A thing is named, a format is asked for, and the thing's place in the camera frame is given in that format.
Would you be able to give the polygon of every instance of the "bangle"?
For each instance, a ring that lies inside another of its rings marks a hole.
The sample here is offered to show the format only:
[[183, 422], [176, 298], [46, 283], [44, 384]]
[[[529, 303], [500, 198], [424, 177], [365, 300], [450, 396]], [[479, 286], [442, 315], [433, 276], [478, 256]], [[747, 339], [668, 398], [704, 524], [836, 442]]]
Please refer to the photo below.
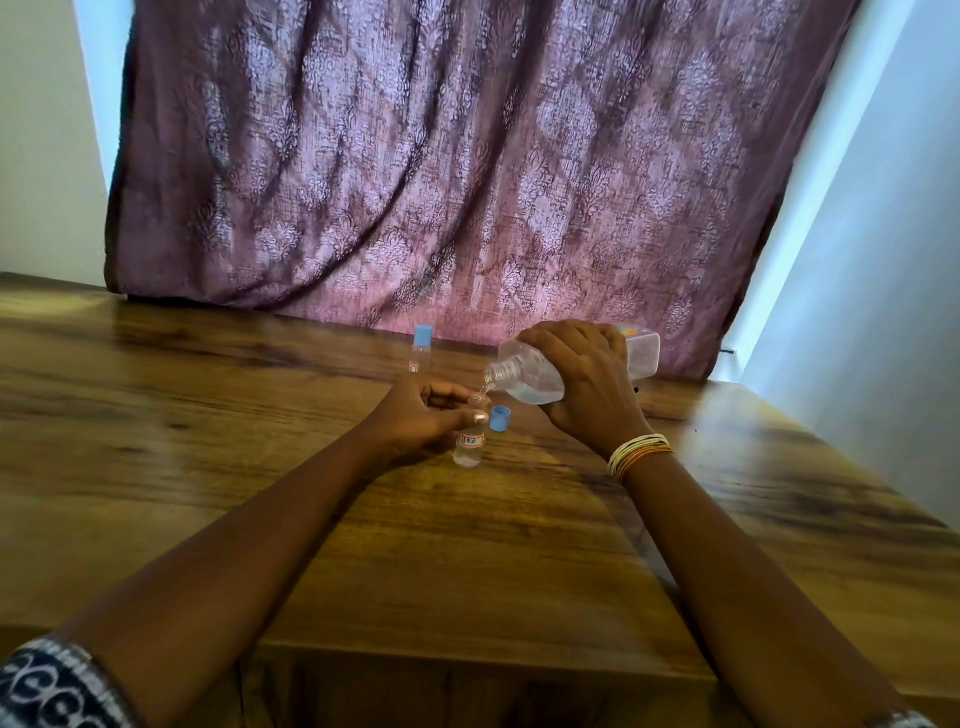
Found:
[[635, 437], [613, 452], [607, 467], [610, 474], [623, 483], [624, 476], [636, 461], [654, 452], [673, 452], [673, 449], [663, 435]]

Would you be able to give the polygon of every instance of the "person's right arm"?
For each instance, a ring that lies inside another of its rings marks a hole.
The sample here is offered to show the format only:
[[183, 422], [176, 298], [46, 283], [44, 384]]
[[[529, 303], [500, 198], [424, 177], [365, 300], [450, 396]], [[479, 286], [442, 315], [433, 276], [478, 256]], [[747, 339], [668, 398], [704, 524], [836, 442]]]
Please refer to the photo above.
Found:
[[[544, 406], [609, 460], [652, 433], [614, 327], [545, 323], [518, 338], [564, 378]], [[624, 486], [670, 569], [722, 679], [761, 726], [859, 728], [908, 710], [903, 698], [721, 509], [672, 453], [641, 458]]]

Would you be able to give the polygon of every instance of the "small clear bottle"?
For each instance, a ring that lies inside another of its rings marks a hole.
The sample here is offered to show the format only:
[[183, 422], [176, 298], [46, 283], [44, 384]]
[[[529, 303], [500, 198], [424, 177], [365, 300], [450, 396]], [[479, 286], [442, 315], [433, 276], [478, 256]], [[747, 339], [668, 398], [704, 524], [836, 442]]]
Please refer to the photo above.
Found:
[[417, 324], [414, 327], [414, 346], [410, 350], [410, 372], [426, 372], [430, 369], [430, 352], [433, 343], [433, 327]]
[[[660, 336], [648, 328], [620, 325], [627, 340], [627, 373], [631, 381], [657, 373]], [[499, 358], [484, 371], [488, 392], [506, 392], [527, 404], [548, 404], [564, 398], [564, 380], [547, 358], [528, 344], [511, 339], [500, 345]]]
[[[481, 392], [470, 395], [467, 407], [490, 411], [490, 398]], [[487, 442], [486, 425], [477, 425], [464, 430], [457, 436], [457, 448], [453, 451], [453, 462], [461, 468], [476, 468], [483, 459], [483, 447]]]

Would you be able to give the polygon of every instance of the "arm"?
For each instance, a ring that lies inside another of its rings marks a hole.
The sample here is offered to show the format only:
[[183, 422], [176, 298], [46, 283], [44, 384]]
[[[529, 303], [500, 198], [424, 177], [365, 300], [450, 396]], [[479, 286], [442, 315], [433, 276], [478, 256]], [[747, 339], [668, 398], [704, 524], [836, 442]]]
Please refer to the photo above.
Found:
[[365, 476], [487, 417], [461, 407], [468, 396], [463, 387], [404, 376], [354, 430], [120, 584], [57, 636], [94, 655], [147, 724], [171, 724], [264, 628]]
[[[551, 421], [605, 460], [653, 432], [613, 327], [547, 323], [518, 338], [564, 378]], [[713, 501], [671, 453], [650, 454], [625, 487], [669, 567], [720, 674], [762, 726], [858, 728], [906, 711], [889, 682]]]

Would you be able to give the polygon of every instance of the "threaded bottle neck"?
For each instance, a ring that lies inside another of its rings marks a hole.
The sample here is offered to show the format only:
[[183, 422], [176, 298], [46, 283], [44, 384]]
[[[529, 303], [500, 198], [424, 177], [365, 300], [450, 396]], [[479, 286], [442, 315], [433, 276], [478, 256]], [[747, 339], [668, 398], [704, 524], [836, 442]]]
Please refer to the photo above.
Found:
[[522, 377], [523, 367], [518, 356], [511, 356], [503, 361], [495, 361], [483, 373], [484, 384], [491, 392], [516, 389]]

